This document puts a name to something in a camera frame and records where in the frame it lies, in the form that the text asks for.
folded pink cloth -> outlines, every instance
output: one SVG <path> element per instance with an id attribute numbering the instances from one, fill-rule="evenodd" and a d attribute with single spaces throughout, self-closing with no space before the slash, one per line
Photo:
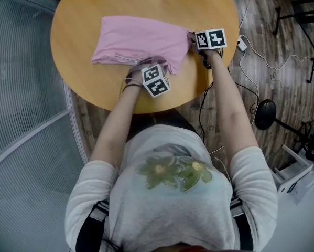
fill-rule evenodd
<path id="1" fill-rule="evenodd" d="M 136 65 L 145 58 L 162 56 L 171 74 L 176 74 L 190 48 L 188 32 L 180 26 L 152 19 L 103 17 L 92 62 Z"/>

white sleeve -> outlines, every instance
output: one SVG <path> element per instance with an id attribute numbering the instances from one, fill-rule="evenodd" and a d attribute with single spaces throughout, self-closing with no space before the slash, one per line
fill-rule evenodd
<path id="1" fill-rule="evenodd" d="M 65 215 L 66 242 L 73 251 L 84 221 L 93 206 L 109 196 L 116 177 L 117 170 L 107 162 L 91 161 L 83 167 Z"/>
<path id="2" fill-rule="evenodd" d="M 262 150 L 253 146 L 238 152 L 230 174 L 235 195 L 243 201 L 254 251 L 261 251 L 273 235 L 278 215 L 277 188 Z"/>

flower graphic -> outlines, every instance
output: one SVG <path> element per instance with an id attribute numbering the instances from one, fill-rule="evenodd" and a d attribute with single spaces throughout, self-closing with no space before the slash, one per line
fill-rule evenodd
<path id="1" fill-rule="evenodd" d="M 146 188 L 152 189 L 161 182 L 173 188 L 177 188 L 177 182 L 174 175 L 181 170 L 180 165 L 175 164 L 174 157 L 149 157 L 137 171 L 140 175 L 146 175 Z"/>
<path id="2" fill-rule="evenodd" d="M 181 182 L 182 191 L 187 191 L 192 188 L 200 178 L 205 183 L 211 182 L 213 180 L 212 174 L 207 170 L 213 170 L 212 165 L 185 157 L 179 160 L 184 165 L 183 171 L 178 174 L 179 177 L 183 178 Z"/>

black wristband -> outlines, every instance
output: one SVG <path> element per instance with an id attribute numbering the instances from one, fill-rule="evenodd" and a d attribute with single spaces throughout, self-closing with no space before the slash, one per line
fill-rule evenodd
<path id="1" fill-rule="evenodd" d="M 124 89 L 122 90 L 122 93 L 123 93 L 123 91 L 124 91 L 127 87 L 130 87 L 130 86 L 137 86 L 137 87 L 141 87 L 141 88 L 144 87 L 143 85 L 140 85 L 140 84 L 134 84 L 134 83 L 128 84 L 128 85 L 126 85 L 126 86 L 124 87 Z"/>

black pants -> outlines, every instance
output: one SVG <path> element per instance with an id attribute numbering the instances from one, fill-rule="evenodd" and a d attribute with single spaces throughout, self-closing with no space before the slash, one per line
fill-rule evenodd
<path id="1" fill-rule="evenodd" d="M 141 131 L 156 124 L 170 125 L 197 133 L 194 127 L 177 110 L 170 109 L 151 114 L 134 114 L 132 116 L 127 141 Z"/>

